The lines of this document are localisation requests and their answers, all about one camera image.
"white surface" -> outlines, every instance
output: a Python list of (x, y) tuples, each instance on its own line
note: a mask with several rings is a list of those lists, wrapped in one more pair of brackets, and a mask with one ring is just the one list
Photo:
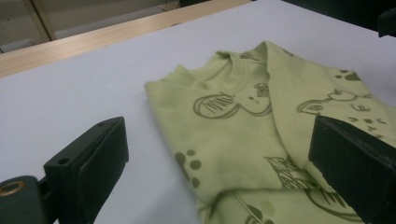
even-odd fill
[(150, 113), (144, 84), (178, 63), (202, 66), (218, 49), (264, 39), (353, 69), (396, 105), (396, 39), (277, 0), (261, 0), (0, 79), (0, 181), (42, 165), (93, 124), (124, 116), (131, 160), (97, 224), (199, 223), (195, 200)]

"light green shirt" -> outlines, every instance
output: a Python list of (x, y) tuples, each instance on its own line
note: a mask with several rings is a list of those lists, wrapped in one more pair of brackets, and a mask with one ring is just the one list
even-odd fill
[(389, 111), (354, 72), (270, 42), (179, 66), (146, 90), (203, 223), (360, 222), (308, 161), (316, 115), (396, 146)]

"cartoon print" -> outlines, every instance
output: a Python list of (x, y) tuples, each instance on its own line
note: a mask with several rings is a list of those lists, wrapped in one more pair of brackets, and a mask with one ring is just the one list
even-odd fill
[[(260, 224), (260, 222), (257, 220), (257, 218), (262, 222), (262, 211), (260, 209), (252, 206), (252, 205), (247, 205), (248, 210), (255, 216), (250, 215), (247, 217), (247, 220), (245, 221), (245, 224)], [(275, 224), (272, 220), (267, 219), (263, 222), (264, 224)]]
[[(382, 135), (376, 132), (380, 130), (386, 132), (385, 129), (389, 127), (384, 120), (376, 116), (375, 108), (368, 105), (371, 98), (371, 94), (356, 95), (349, 91), (334, 90), (323, 100), (308, 100), (299, 104), (297, 112), (315, 116), (337, 117), (337, 119), (355, 124), (358, 128), (380, 138)], [(339, 116), (340, 109), (345, 110), (345, 116)]]
[(309, 178), (305, 171), (299, 169), (291, 158), (264, 157), (277, 173), (283, 189), (315, 189), (317, 184)]
[(318, 185), (308, 178), (292, 175), (291, 172), (305, 173), (305, 171), (299, 169), (291, 158), (286, 160), (278, 157), (264, 158), (273, 166), (284, 189), (304, 189), (309, 201), (319, 209), (345, 220), (361, 222), (359, 216), (337, 193), (327, 192), (323, 188), (318, 189)]
[(197, 99), (193, 106), (196, 115), (206, 119), (227, 119), (239, 109), (255, 117), (262, 117), (272, 111), (268, 86), (258, 83), (235, 95), (225, 93), (207, 95)]
[[(195, 156), (196, 152), (194, 150), (188, 150), (187, 151), (187, 156), (189, 157), (193, 157)], [(177, 164), (180, 166), (181, 171), (183, 172), (183, 175), (186, 177), (186, 179), (191, 182), (192, 186), (197, 189), (200, 186), (200, 181), (197, 177), (193, 177), (190, 178), (187, 170), (186, 170), (186, 161), (187, 161), (187, 157), (186, 155), (184, 155), (184, 153), (182, 152), (178, 152), (175, 155), (175, 159), (177, 161)], [(190, 168), (192, 170), (199, 170), (202, 166), (201, 161), (199, 160), (193, 160), (190, 162)]]
[(351, 222), (361, 222), (361, 218), (337, 193), (327, 192), (325, 189), (306, 189), (309, 201), (319, 209)]
[(342, 75), (335, 75), (335, 77), (338, 79), (344, 78), (346, 81), (361, 81), (361, 79), (358, 77), (358, 74), (356, 74), (354, 72), (349, 72), (347, 70), (341, 70), (340, 73)]

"polka dot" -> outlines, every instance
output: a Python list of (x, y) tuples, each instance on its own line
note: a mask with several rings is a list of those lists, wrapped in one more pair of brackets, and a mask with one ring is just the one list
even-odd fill
[(193, 178), (192, 181), (192, 186), (196, 189), (199, 187), (199, 179), (198, 178)]
[(200, 161), (192, 161), (190, 163), (190, 167), (192, 170), (198, 170), (201, 167), (201, 162)]
[(195, 155), (195, 151), (194, 150), (188, 150), (187, 151), (187, 155), (193, 156), (193, 155)]

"folded shirt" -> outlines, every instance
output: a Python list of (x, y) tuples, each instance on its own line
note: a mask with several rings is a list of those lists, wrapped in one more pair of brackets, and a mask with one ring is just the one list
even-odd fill
[(270, 42), (178, 66), (146, 91), (203, 223), (361, 222), (308, 160), (317, 115), (396, 146), (395, 110), (355, 72)]

